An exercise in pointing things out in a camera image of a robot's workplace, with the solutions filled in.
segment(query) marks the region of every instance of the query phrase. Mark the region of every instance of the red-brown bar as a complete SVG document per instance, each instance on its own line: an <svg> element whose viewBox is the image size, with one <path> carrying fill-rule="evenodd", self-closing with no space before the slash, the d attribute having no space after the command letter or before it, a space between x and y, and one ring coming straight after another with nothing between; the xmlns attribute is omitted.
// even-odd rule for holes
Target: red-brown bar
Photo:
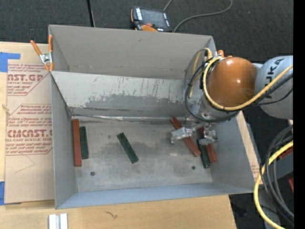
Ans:
<svg viewBox="0 0 305 229"><path fill-rule="evenodd" d="M74 145L74 165L81 166L81 134L80 122L78 119L72 120L73 125L73 145Z"/></svg>
<svg viewBox="0 0 305 229"><path fill-rule="evenodd" d="M171 118L170 122L172 123L173 127L176 130L182 128L182 125L180 124L180 122L177 120L176 117ZM200 150L198 149L198 147L196 146L196 144L192 141L192 139L190 137L185 137L183 139L183 141L186 144L186 146L189 148L191 153L194 155L194 157L197 157L201 154Z"/></svg>
<svg viewBox="0 0 305 229"><path fill-rule="evenodd" d="M211 163L215 163L217 161L217 156L215 153L214 145L212 143L205 146L206 152L208 153L209 160Z"/></svg>

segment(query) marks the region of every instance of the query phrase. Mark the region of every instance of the metal clamp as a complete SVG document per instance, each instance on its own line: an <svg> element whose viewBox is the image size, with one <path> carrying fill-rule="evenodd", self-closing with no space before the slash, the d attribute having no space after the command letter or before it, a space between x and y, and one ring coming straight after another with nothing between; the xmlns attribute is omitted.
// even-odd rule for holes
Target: metal clamp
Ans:
<svg viewBox="0 0 305 229"><path fill-rule="evenodd" d="M36 43L31 40L30 42L33 47L35 52L38 54L38 56L40 57L44 67L46 68L46 70L49 72L50 70L53 71L54 69L54 62L53 62L53 36L49 35L49 52L42 54L40 49L38 48L38 46L36 45Z"/></svg>

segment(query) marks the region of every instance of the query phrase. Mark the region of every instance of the dark green bar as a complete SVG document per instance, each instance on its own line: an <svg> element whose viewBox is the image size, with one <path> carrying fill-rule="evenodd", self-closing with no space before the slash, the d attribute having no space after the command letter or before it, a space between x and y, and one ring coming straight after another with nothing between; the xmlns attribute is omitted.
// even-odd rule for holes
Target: dark green bar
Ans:
<svg viewBox="0 0 305 229"><path fill-rule="evenodd" d="M135 163L137 162L139 159L137 157L137 155L135 154L132 146L130 145L130 143L128 142L126 136L124 133L120 133L117 135L121 145L123 146L128 158L130 159L131 163Z"/></svg>
<svg viewBox="0 0 305 229"><path fill-rule="evenodd" d="M208 153L206 152L205 146L199 144L199 139L197 139L197 145L198 145L198 149L201 152L200 157L201 157L202 164L203 164L204 168L210 168L211 162L210 162Z"/></svg>
<svg viewBox="0 0 305 229"><path fill-rule="evenodd" d="M88 150L86 128L84 126L80 127L80 135L81 135L81 159L87 159L89 158L89 150Z"/></svg>

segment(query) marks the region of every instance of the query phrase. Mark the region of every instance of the metal bracket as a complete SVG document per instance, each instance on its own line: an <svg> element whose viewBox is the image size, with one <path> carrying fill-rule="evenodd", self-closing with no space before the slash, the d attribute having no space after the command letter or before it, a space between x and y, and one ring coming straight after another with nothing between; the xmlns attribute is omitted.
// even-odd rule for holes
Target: metal bracket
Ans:
<svg viewBox="0 0 305 229"><path fill-rule="evenodd" d="M68 229L68 214L49 215L48 229Z"/></svg>

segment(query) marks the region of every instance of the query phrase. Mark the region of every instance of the black cord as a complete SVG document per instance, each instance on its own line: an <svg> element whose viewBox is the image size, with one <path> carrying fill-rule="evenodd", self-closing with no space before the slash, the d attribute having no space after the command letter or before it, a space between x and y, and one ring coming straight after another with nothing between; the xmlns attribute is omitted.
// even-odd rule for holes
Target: black cord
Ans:
<svg viewBox="0 0 305 229"><path fill-rule="evenodd" d="M276 210L281 214L281 216L292 226L294 226L294 214L287 208L285 202L282 200L282 196L278 195L271 183L270 176L267 177L268 183L266 183L263 175L262 175L262 167L265 165L266 172L268 174L269 172L269 158L272 152L275 152L277 149L279 149L282 145L286 144L287 142L291 141L293 139L293 135L283 139L291 130L293 129L293 125L285 128L282 130L276 137L272 140L266 154L264 155L261 163L260 163L260 174L263 181L264 188L267 192L267 195L272 201L273 205L276 207Z"/></svg>
<svg viewBox="0 0 305 229"><path fill-rule="evenodd" d="M286 97L288 97L288 95L293 91L293 88L289 90L289 92L280 100L277 101L273 101L273 102L268 102L268 103L262 103L262 104L258 104L258 102L262 101L263 99L265 99L267 96L269 96L270 94L272 94L273 92L275 92L279 87L281 87L282 85L284 85L286 82L288 82L291 78L293 78L293 73L290 74L289 76L287 76L286 78L284 78L282 81L280 81L276 86L274 86L273 88L270 88L267 92L265 92L262 96L260 96L254 103L246 106L245 108L242 108L241 110L244 110L248 107L255 107L255 106L262 106L262 105L268 105L268 104L274 104L277 102L280 102L282 100L284 100Z"/></svg>
<svg viewBox="0 0 305 229"><path fill-rule="evenodd" d="M205 69L205 64L206 64L207 62L203 62L203 64L202 64L200 67L198 67L198 69L195 71L195 73L193 74L192 78L190 79L190 83L187 85L186 91L185 91L185 93L184 93L184 104L185 104L185 107L186 107L187 111L188 111L194 118L196 118L197 120L203 121L203 122L207 122L207 123L218 123L218 122L222 122L222 121L229 120L229 119L233 118L234 116L236 116L236 115L238 114L238 112L236 112L236 113L233 114L233 115L224 117L224 118L206 119L206 118L203 118L203 117L200 117L200 116L195 115L195 114L191 111L191 109L189 108L188 101L187 101L189 91L190 91L192 85L194 84L194 82L193 82L194 79L195 79L199 74L202 74L202 71L204 71L204 69Z"/></svg>

